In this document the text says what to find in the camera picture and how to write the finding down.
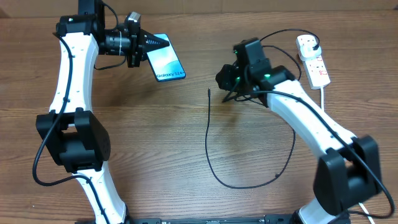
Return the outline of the Samsung Galaxy smartphone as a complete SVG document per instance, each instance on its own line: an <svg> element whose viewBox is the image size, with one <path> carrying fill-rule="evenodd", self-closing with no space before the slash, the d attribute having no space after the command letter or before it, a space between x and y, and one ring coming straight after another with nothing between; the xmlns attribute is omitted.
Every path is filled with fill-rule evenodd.
<svg viewBox="0 0 398 224"><path fill-rule="evenodd" d="M169 41L169 46L147 53L149 64L158 82L181 80L186 77L185 70L172 46L167 34L155 34Z"/></svg>

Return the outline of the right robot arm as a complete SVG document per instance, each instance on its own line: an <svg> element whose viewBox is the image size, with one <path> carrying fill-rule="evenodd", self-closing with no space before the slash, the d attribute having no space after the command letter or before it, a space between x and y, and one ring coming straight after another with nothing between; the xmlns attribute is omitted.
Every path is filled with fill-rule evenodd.
<svg viewBox="0 0 398 224"><path fill-rule="evenodd" d="M304 140L317 159L315 198L291 223L349 223L349 209L382 190L379 148L333 121L284 66L272 67L258 38L233 47L237 59L216 75L220 89L259 98Z"/></svg>

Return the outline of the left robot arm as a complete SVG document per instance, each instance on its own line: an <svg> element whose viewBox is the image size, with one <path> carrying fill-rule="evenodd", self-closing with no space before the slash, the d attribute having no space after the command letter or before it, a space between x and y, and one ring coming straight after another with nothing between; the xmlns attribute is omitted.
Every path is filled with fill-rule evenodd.
<svg viewBox="0 0 398 224"><path fill-rule="evenodd" d="M77 14L62 16L57 23L61 49L57 89L49 112L37 116L36 128L42 138L40 150L48 150L68 180L82 186L95 223L132 223L109 171L109 134L93 114L95 63L99 55L117 55L128 67L138 67L149 52L168 47L169 42L144 30L137 12L107 28L107 8L103 1L80 1Z"/></svg>

